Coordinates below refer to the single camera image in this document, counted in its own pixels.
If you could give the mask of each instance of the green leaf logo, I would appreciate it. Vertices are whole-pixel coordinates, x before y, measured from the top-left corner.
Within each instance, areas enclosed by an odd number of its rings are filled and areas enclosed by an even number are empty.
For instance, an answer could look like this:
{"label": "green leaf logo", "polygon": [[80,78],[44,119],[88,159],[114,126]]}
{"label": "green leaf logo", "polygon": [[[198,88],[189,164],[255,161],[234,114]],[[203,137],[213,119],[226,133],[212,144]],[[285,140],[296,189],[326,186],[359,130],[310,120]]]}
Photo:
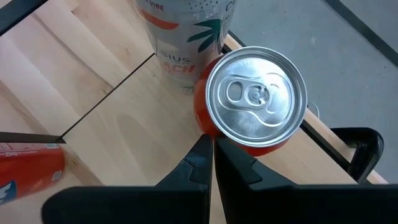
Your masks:
{"label": "green leaf logo", "polygon": [[203,31],[199,34],[195,34],[191,36],[187,42],[192,42],[195,40],[202,39],[204,37],[208,37],[198,48],[198,53],[206,50],[213,42],[216,42],[218,53],[221,53],[222,46],[220,43],[221,37],[221,27],[223,21],[221,19],[210,19],[208,21],[199,22],[194,24],[195,26],[209,27],[210,30]]}

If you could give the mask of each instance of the blue logo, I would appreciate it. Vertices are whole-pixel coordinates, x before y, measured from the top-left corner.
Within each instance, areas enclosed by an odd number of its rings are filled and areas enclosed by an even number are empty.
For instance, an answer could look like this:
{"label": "blue logo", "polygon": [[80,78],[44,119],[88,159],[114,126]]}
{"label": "blue logo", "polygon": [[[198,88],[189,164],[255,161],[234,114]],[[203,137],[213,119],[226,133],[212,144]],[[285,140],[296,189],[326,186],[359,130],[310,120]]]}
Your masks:
{"label": "blue logo", "polygon": [[0,187],[0,205],[12,201],[17,198],[17,184],[11,181]]}

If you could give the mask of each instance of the silver can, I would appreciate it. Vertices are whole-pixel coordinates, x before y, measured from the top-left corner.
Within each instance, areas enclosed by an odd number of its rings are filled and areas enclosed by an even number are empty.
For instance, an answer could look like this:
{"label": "silver can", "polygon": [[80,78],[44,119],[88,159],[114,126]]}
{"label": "silver can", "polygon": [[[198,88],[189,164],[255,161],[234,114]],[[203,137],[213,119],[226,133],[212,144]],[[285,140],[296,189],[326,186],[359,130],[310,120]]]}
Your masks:
{"label": "silver can", "polygon": [[217,58],[237,0],[135,0],[163,74],[192,92]]}
{"label": "silver can", "polygon": [[249,147],[285,142],[299,128],[307,91],[296,66],[264,47],[225,55],[206,83],[206,106],[215,126]]}

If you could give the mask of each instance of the can lid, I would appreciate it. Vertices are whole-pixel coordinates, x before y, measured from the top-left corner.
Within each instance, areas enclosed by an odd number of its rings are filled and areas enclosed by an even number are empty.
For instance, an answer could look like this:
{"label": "can lid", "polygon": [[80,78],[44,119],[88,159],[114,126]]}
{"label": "can lid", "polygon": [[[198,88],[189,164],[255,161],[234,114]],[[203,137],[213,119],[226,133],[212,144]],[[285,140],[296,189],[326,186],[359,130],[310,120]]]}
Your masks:
{"label": "can lid", "polygon": [[211,71],[206,105],[214,124],[230,139],[269,147],[299,128],[307,91],[300,72],[282,54],[244,47],[225,55]]}

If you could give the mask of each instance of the can top rim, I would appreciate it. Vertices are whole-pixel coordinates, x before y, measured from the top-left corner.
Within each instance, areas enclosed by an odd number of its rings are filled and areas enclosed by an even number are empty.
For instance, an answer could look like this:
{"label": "can top rim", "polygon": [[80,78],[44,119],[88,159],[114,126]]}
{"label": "can top rim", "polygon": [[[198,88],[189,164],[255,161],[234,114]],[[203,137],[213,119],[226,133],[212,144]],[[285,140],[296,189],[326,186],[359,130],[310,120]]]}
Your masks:
{"label": "can top rim", "polygon": [[[248,141],[247,139],[240,138],[239,136],[233,134],[231,131],[227,130],[220,121],[219,116],[217,115],[214,102],[212,100],[212,94],[215,87],[215,79],[217,78],[218,74],[230,63],[234,62],[234,59],[242,58],[242,55],[250,53],[251,56],[253,54],[258,54],[259,58],[264,60],[268,60],[277,66],[279,66],[286,75],[292,80],[295,88],[296,105],[295,105],[295,113],[289,119],[288,123],[284,127],[284,130],[281,131],[278,135],[274,138],[267,140],[267,141]],[[243,47],[238,50],[234,50],[231,52],[231,55],[224,56],[212,69],[209,79],[206,83],[206,105],[208,108],[208,112],[212,121],[214,122],[215,126],[224,133],[227,137],[234,140],[235,142],[242,144],[244,146],[249,147],[269,147],[279,144],[287,140],[293,133],[300,127],[304,116],[305,111],[307,108],[307,90],[303,81],[303,78],[300,72],[297,70],[296,66],[285,56],[282,54],[265,48],[265,47]]]}

